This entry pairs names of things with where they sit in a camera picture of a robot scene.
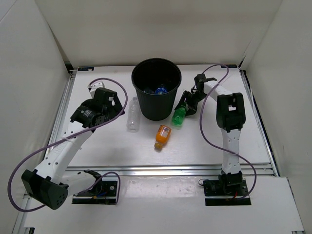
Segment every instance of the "bottle label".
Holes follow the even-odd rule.
[[[166,127],[166,126],[162,126],[162,128],[160,129],[160,134],[162,137],[166,138],[168,136],[169,130],[170,128]]]

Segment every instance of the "empty water bottle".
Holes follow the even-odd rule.
[[[147,93],[147,94],[154,94],[154,91],[153,91],[151,88],[149,88],[149,87],[146,87],[146,88],[143,90],[143,92],[145,92],[145,93]]]
[[[156,90],[155,94],[165,94],[167,93],[166,86],[164,84],[161,84]]]
[[[140,125],[141,110],[137,97],[132,98],[129,104],[127,129],[129,132],[136,133]]]

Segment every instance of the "clear plastic bottle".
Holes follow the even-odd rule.
[[[129,103],[127,129],[129,132],[136,133],[140,125],[141,110],[137,97],[132,98]]]

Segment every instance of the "bottle cap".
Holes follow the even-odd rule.
[[[167,93],[167,89],[165,89],[164,87],[159,87],[155,91],[155,94],[165,94],[165,93]]]
[[[156,149],[159,149],[159,150],[162,149],[162,144],[160,144],[158,142],[156,142],[154,146],[155,146]]]

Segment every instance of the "blue bottle cap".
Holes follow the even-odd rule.
[[[164,87],[159,87],[156,89],[155,94],[165,94],[167,90]]]

